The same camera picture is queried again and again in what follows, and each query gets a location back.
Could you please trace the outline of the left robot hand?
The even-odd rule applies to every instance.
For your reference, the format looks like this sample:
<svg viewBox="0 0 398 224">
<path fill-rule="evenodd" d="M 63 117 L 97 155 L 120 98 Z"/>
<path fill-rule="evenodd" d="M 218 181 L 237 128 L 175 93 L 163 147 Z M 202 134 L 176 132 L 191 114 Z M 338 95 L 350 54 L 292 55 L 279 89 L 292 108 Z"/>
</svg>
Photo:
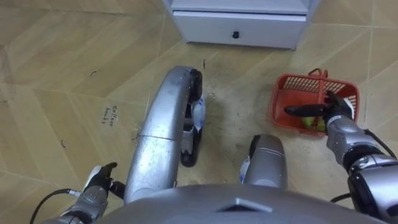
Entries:
<svg viewBox="0 0 398 224">
<path fill-rule="evenodd" d="M 83 188 L 86 192 L 92 186 L 101 187 L 107 194 L 111 192 L 120 199 L 124 198 L 126 185 L 120 181 L 114 180 L 111 173 L 118 166 L 117 162 L 110 162 L 105 166 L 96 166 L 90 173 L 88 180 Z"/>
</svg>

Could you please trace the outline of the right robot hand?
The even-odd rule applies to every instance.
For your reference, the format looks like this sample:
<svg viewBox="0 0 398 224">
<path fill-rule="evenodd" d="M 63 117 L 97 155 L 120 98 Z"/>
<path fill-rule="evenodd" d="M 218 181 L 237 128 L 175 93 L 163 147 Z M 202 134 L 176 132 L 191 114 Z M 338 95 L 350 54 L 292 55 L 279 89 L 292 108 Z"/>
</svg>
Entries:
<svg viewBox="0 0 398 224">
<path fill-rule="evenodd" d="M 354 109 L 351 102 L 328 90 L 324 102 L 320 104 L 285 106 L 284 112 L 290 116 L 315 117 L 320 116 L 327 123 L 335 116 L 354 120 Z"/>
</svg>

